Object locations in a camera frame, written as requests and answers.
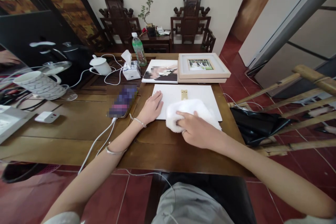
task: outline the silver bracelet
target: silver bracelet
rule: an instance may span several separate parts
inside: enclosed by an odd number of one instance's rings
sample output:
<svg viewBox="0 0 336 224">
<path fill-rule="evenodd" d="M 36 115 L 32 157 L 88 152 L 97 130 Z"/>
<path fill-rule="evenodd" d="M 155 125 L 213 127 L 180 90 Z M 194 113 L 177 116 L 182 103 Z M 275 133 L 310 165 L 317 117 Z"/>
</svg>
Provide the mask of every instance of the silver bracelet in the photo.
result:
<svg viewBox="0 0 336 224">
<path fill-rule="evenodd" d="M 141 122 L 138 118 L 133 118 L 132 116 L 131 116 L 131 114 L 129 115 L 130 117 L 131 117 L 131 119 L 132 120 L 136 120 L 136 121 L 138 121 L 139 123 L 141 123 L 142 124 L 142 126 L 144 127 L 144 128 L 146 128 L 147 127 L 147 125 L 146 124 L 144 124 L 143 122 Z"/>
<path fill-rule="evenodd" d="M 108 147 L 106 146 L 106 151 L 107 151 L 107 153 L 108 154 L 112 154 L 112 155 L 121 155 L 121 154 L 124 154 L 127 150 L 128 150 L 128 148 L 126 149 L 126 150 L 123 150 L 123 151 L 121 151 L 121 152 L 112 152 L 112 151 L 110 151 L 109 149 L 108 149 Z"/>
</svg>

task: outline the small plant pot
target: small plant pot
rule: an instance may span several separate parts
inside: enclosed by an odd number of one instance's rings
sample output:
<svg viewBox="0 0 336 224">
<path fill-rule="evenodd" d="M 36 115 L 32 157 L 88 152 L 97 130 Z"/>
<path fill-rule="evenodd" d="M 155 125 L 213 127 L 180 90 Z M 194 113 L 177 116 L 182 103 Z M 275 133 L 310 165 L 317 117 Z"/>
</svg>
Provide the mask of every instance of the small plant pot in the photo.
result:
<svg viewBox="0 0 336 224">
<path fill-rule="evenodd" d="M 156 37 L 155 26 L 152 26 L 152 27 L 147 26 L 146 29 L 147 29 L 148 37 Z"/>
</svg>

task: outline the white cup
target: white cup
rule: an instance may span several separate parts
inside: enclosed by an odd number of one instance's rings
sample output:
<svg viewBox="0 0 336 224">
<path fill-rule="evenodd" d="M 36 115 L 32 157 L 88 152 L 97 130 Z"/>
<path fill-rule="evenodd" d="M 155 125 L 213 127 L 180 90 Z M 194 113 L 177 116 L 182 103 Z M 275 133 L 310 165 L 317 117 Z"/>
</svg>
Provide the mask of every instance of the white cup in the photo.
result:
<svg viewBox="0 0 336 224">
<path fill-rule="evenodd" d="M 92 66 L 89 70 L 90 72 L 94 74 L 99 75 L 108 75 L 112 72 L 111 67 L 107 63 L 105 58 L 97 58 L 95 55 L 93 55 L 94 58 L 90 61 L 90 65 Z"/>
<path fill-rule="evenodd" d="M 41 98 L 54 100 L 60 98 L 67 91 L 59 84 L 61 79 L 58 76 L 56 79 L 57 82 L 40 71 L 33 71 L 16 77 L 13 82 Z"/>
</svg>

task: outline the small side table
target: small side table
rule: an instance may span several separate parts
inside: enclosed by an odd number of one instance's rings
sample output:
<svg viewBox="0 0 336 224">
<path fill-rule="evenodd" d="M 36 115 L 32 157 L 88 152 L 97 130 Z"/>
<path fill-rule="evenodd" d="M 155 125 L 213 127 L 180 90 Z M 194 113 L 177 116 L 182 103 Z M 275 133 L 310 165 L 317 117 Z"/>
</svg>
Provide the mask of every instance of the small side table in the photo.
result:
<svg viewBox="0 0 336 224">
<path fill-rule="evenodd" d="M 170 35 L 163 35 L 160 37 L 148 37 L 148 34 L 145 33 L 139 39 L 142 42 L 143 49 L 145 53 L 155 53 L 155 51 L 160 51 L 160 53 L 170 53 L 170 47 L 172 44 L 172 36 Z"/>
</svg>

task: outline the potted plant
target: potted plant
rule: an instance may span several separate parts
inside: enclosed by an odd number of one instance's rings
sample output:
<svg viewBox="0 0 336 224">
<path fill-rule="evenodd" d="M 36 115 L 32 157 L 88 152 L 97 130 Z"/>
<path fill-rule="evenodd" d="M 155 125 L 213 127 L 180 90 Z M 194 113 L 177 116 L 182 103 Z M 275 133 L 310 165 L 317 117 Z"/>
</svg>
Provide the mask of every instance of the potted plant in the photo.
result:
<svg viewBox="0 0 336 224">
<path fill-rule="evenodd" d="M 148 37 L 155 37 L 156 31 L 155 26 L 152 23 L 147 23 L 146 18 L 151 13 L 151 6 L 152 6 L 153 0 L 146 0 L 146 5 L 142 5 L 141 7 L 141 13 L 138 15 L 139 18 L 143 19 L 143 21 L 146 23 L 146 29 L 148 32 Z"/>
</svg>

